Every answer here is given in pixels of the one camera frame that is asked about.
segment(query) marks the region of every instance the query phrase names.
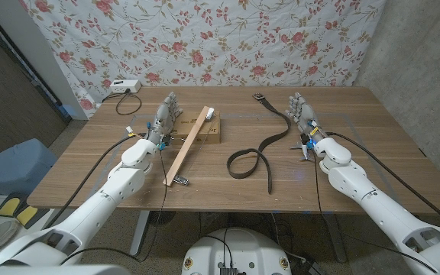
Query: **blue cushion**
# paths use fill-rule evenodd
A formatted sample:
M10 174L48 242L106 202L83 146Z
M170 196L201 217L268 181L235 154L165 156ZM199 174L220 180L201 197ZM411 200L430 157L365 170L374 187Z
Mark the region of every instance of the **blue cushion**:
M0 153L0 195L30 195L57 158L38 139L17 144Z

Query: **floral backdrop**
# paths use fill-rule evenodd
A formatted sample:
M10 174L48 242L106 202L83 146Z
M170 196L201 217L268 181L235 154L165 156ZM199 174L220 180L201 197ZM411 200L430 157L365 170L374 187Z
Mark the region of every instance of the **floral backdrop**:
M19 0L91 117L143 86L350 86L385 0Z

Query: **metal buckle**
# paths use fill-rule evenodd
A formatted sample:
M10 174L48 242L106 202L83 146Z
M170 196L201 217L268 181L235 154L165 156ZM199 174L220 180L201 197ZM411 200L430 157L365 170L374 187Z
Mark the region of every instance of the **metal buckle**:
M252 95L252 97L257 99L257 100L265 99L264 95L262 95L260 93L255 93L255 94Z

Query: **power strip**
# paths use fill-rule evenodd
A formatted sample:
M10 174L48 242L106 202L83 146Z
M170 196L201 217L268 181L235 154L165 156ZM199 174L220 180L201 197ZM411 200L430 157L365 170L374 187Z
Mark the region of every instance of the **power strip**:
M113 80L110 88L112 88L113 93L125 93L127 89L130 89L130 92L136 93L139 89L141 89L142 85L138 80L124 80L124 79L116 79Z

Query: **gray wall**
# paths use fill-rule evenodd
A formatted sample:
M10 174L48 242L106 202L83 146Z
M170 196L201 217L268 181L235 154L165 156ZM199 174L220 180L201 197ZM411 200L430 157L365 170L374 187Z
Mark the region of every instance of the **gray wall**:
M388 0L355 85L370 88L440 170L440 1Z
M74 119L87 120L69 83L57 65L47 40L18 0L0 0L0 25L63 105L72 108L73 112L68 111L70 115Z

